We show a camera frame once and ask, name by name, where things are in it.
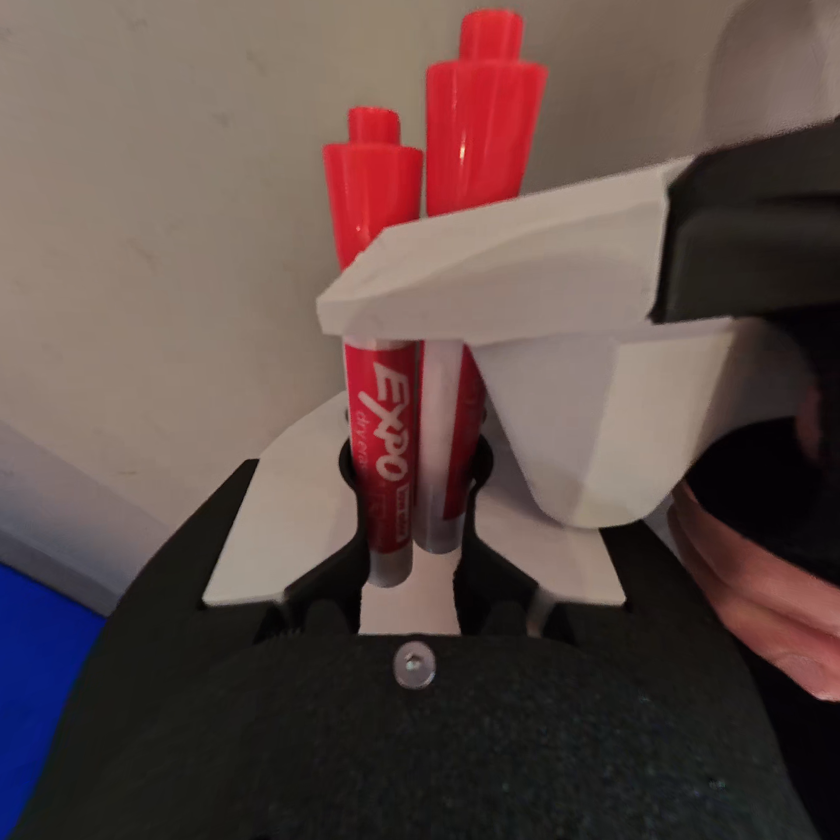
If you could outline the person's black clothing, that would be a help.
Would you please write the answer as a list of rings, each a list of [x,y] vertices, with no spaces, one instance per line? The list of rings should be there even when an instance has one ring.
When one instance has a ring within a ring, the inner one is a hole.
[[[823,839],[838,839],[839,704],[814,698],[743,644],[738,647],[816,831]]]

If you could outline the red dry erase marker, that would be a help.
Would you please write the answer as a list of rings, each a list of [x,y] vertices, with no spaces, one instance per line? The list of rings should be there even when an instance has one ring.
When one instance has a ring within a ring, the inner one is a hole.
[[[333,241],[347,269],[384,229],[416,220],[423,153],[401,141],[396,112],[357,107],[349,138],[322,149]],[[403,583],[413,569],[417,449],[415,342],[343,336],[350,446],[370,551],[369,582]]]
[[[451,214],[519,194],[548,78],[520,58],[524,23],[509,9],[477,9],[460,26],[457,59],[427,69],[427,215]],[[456,340],[419,352],[413,537],[431,554],[461,543],[486,387]]]

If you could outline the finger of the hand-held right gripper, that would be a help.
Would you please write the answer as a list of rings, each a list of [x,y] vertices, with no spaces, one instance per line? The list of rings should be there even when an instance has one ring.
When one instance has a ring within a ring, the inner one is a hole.
[[[389,227],[317,299],[325,334],[486,345],[630,329],[684,157]]]

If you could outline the person's right hand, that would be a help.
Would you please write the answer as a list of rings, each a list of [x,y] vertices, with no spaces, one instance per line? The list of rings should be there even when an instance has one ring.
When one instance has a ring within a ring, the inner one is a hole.
[[[838,702],[838,588],[714,518],[686,480],[673,492],[668,528],[721,624],[811,696]]]

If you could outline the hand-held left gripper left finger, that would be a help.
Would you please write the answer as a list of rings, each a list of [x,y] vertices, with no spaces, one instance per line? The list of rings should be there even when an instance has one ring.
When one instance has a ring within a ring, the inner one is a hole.
[[[340,472],[349,436],[341,392],[289,426],[259,457],[203,594],[207,606],[282,603],[291,586],[358,528]]]

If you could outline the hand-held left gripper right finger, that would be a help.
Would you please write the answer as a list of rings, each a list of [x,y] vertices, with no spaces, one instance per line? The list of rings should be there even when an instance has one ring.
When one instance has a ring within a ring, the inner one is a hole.
[[[497,608],[513,633],[571,634],[567,605],[623,609],[627,597],[599,531],[543,513],[493,407],[469,466],[459,560],[459,624],[481,634]]]

